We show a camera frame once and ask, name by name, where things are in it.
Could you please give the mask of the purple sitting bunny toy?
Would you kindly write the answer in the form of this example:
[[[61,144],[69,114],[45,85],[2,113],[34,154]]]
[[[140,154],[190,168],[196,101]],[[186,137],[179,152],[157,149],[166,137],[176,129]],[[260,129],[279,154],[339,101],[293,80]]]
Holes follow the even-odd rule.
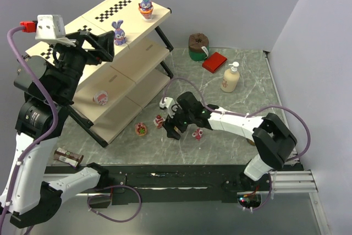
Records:
[[[114,44],[116,46],[121,46],[127,42],[125,31],[121,29],[123,22],[123,20],[118,20],[111,23],[112,27],[114,28]]]

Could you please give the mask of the strawberry cake toy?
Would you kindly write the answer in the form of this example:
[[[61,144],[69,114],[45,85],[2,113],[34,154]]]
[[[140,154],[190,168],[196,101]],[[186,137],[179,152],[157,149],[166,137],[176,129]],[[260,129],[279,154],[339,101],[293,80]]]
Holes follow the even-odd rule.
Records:
[[[160,129],[164,123],[165,119],[161,116],[161,115],[157,115],[154,120],[153,123],[156,126],[157,129]]]

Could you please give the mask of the red white fish toy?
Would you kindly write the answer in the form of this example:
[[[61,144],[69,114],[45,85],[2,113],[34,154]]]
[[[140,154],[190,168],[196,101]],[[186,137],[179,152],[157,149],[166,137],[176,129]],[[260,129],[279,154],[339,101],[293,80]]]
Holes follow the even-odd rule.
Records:
[[[198,128],[192,133],[192,137],[200,141],[200,139],[203,137],[203,134],[203,130]]]

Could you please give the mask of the pink white small toy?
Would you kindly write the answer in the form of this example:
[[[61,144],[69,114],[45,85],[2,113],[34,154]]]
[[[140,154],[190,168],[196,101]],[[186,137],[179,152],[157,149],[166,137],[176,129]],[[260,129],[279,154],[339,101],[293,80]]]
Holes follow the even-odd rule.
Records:
[[[103,106],[108,102],[108,92],[104,90],[98,91],[94,94],[92,99],[94,103]]]

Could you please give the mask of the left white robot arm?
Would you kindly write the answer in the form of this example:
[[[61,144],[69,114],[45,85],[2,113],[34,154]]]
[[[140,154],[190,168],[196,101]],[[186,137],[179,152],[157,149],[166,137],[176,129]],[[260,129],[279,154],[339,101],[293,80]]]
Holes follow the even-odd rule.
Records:
[[[1,195],[1,217],[10,214],[17,228],[32,229],[51,219],[68,199],[108,185],[109,171],[90,163],[58,181],[43,180],[47,161],[72,113],[73,97],[87,65],[111,62],[114,33],[77,31],[50,40],[54,63],[40,56],[17,55],[15,86],[25,94],[16,122],[16,147],[10,176]]]

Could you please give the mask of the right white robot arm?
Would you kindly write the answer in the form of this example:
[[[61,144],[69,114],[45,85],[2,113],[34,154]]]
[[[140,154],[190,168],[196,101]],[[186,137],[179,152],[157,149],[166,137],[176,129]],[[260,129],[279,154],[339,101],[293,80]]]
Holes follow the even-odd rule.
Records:
[[[217,105],[203,105],[192,92],[181,94],[176,100],[163,98],[159,107],[167,110],[163,128],[168,138],[180,139],[189,125],[208,130],[221,130],[254,142],[258,154],[246,165],[243,174],[258,181],[271,170],[283,168],[296,147],[297,139],[274,113],[266,116],[237,116]]]

